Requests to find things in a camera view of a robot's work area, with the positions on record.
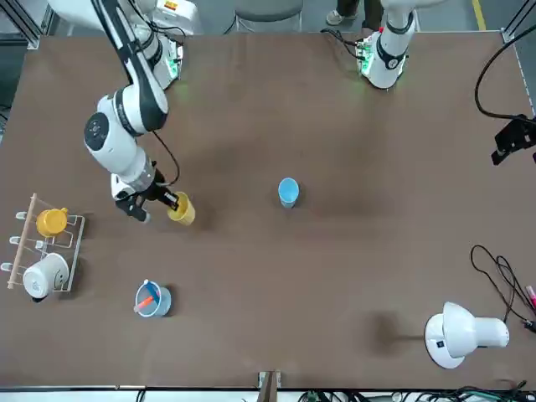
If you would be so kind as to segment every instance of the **yellow mug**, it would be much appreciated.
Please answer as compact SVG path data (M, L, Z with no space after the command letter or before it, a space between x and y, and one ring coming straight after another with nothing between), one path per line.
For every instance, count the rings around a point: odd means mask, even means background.
M37 217L37 231L43 237L59 235L67 226L67 208L46 209Z
M178 208L176 211L172 210L171 208L168 209L167 216L175 222L189 226L195 219L195 208L188 198L188 195L185 193L177 191L175 192L175 195L178 196Z

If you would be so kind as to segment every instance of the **cable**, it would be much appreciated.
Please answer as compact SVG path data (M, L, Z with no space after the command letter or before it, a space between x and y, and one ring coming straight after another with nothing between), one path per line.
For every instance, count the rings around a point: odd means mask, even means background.
M486 115L488 117L494 117L496 119L520 120L520 121L524 121L525 123L530 123L530 124L536 125L536 121L527 119L527 118L525 118L523 116L505 115L505 114L501 114L501 113L494 113L492 111L487 111L486 109L483 108L482 104L480 103L480 97L479 97L479 90L480 90L480 84L482 83L482 79L484 78L484 75L487 73L487 71L489 70L490 66L495 61L495 59L504 50L508 49L510 46L515 44L518 40L520 40L521 38L524 38L525 36L527 36L528 34L533 32L535 29L536 29L536 24L534 24L531 27L529 27L529 28L525 29L524 31L522 31L522 33L520 33L514 39L511 39L508 42L506 42L503 46L501 46L501 48L497 52L495 52L495 54L488 60L488 62L486 63L486 65L482 69L482 72L478 76L477 84L475 85L475 103L477 104L478 110L483 115Z
M233 22L231 23L231 25L222 33L222 35L226 35L228 34L229 32L231 32L231 29L234 27L236 21L235 19L233 18Z
M504 279L504 281L506 283L508 283L508 285L510 286L511 291L512 291L512 295L510 296L509 301L507 301L506 297L501 292L501 290L497 286L497 283L492 279L492 277L486 271L484 271L484 270L482 270L482 269L477 267L477 264L475 263L475 259L474 259L474 254L475 254L475 250L478 250L478 249L483 250L487 254L487 256L493 261L493 263L497 267L497 270L501 274L501 276ZM513 302L515 300L515 296L517 296L521 300L522 304L524 304L527 307L527 309L529 309L534 315L536 315L536 308L532 305L530 299L528 298L527 294L525 293L525 290L520 285L520 283L518 281L518 278L513 273L513 268L510 265L510 263L508 262L508 260L505 257L503 257L502 255L498 255L497 257L493 257L492 253L486 247L484 247L483 245L474 245L474 246L472 246L471 253L470 253L470 258L471 258L472 267L475 270L477 270L478 272L484 274L487 277L487 279L492 283L493 288L495 289L495 291L501 297L502 302L505 304L506 311L504 313L504 319L503 319L504 323L506 323L506 321L508 319L508 315L510 314L510 312L513 313L518 318L520 318L523 322L530 322L530 320L528 320L527 318L525 318L524 316L522 316L521 314L519 314L518 312L516 312L513 309Z
M180 27L161 27L159 25L157 25L156 23L154 23L153 21L149 21L147 20L143 15L142 15L142 12L138 9L136 3L135 3L135 0L128 0L128 2L130 3L131 7L134 9L134 11L136 12L137 16L139 18L142 19L142 21L149 27L149 29L151 29L154 33L157 33L157 34L165 34L163 31L167 31L169 29L178 29L179 31L181 31L181 34L183 36L183 41L179 42L179 44L181 46L184 45L184 40L186 39L187 35L186 33L184 32L184 30Z
M512 34L516 32L516 29L519 28L519 25L521 25L523 21L525 20L525 18L530 14L530 12L533 11L534 6L536 6L536 2L534 2L533 5L528 8L525 15L523 15L521 19L518 21L518 23L516 24L516 26L512 28Z
M143 400L145 399L146 391L146 389L140 389L139 391L137 391L136 402L143 402Z
M352 40L347 40L343 37L343 34L341 33L341 31L337 30L337 31L334 31L333 29L330 29L330 28L324 28L324 29L321 29L320 30L320 33L321 34L330 34L332 35L336 40L338 40L340 43L343 44L344 48L346 49L347 52L350 53L350 55L352 57L354 57L355 59L358 59L358 60L364 60L364 57L362 56L357 56L348 46L357 46L359 42L362 42L363 40L362 39L358 39L356 41L352 41Z
M516 13L516 15L513 16L513 18L510 20L510 22L508 23L508 25L506 26L506 28L504 29L504 32L508 32L508 29L510 28L510 25L513 24L513 22L516 20L517 17L519 17L519 14L521 14L521 12L523 11L523 9L525 7L527 7L527 4L530 2L530 0L525 0L525 3L523 3L523 6L521 6L521 8L518 10L518 12Z
M173 155L173 152L171 152L168 148L168 146L166 145L166 143L163 141L163 139L158 135L158 133L156 131L153 131L152 134L154 134L154 136L160 141L160 143L162 144L162 146L166 149L167 153L169 154L169 156L171 157L171 159L173 160L173 163L175 163L175 168L177 169L177 173L175 175L175 178L169 182L169 183L158 183L157 185L160 186L160 187L168 187L168 186L172 186L174 185L177 180L178 180L178 177L180 176L181 174L181 169L180 167L178 166L178 162L177 162L177 159L175 158L175 155Z

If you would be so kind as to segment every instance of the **lamp head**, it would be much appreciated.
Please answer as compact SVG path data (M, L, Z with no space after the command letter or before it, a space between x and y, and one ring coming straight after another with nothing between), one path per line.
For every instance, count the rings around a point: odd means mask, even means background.
M497 318L475 318L468 310L447 302L443 313L426 323L425 342L430 356L446 369L461 364L478 347L508 345L508 328Z

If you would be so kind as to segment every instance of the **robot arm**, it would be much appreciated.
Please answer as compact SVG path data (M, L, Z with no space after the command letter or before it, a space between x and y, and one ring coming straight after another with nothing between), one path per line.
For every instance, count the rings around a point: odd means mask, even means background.
M113 96L101 99L97 110L107 115L113 112L113 116L135 137L162 128L168 116L168 101L126 15L117 0L91 2L131 83Z
M102 27L111 40L131 82L102 98L85 126L85 145L111 173L112 196L129 216L148 220L143 203L159 200L176 210L178 198L164 185L156 163L134 137L161 128L168 102L134 35L118 0L91 0Z
M402 74L408 46L415 32L416 8L445 0L382 0L387 13L383 31L373 33L358 45L358 69L380 89L394 85Z

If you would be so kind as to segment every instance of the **table surface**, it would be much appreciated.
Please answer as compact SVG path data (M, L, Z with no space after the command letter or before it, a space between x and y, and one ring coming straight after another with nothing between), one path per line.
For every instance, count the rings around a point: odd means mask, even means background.
M32 192L88 219L75 290L33 304L0 287L0 384L253 386L279 369L287 387L536 387L534 335L509 321L507 348L456 370L430 360L426 320L454 301L475 315L504 305L470 265L476 243L536 283L529 152L492 165L504 122L478 113L473 87L499 33L422 33L389 91L360 79L321 34L236 34L188 41L167 91L162 136L181 164L186 228L151 204L148 225L111 200L83 127L126 83L105 39L44 38L28 52L0 147L2 260ZM482 102L529 113L513 51ZM170 178L157 141L141 139ZM294 177L301 199L278 204ZM492 267L483 255L481 266ZM170 317L132 312L146 278L173 291ZM521 312L528 314L522 307Z

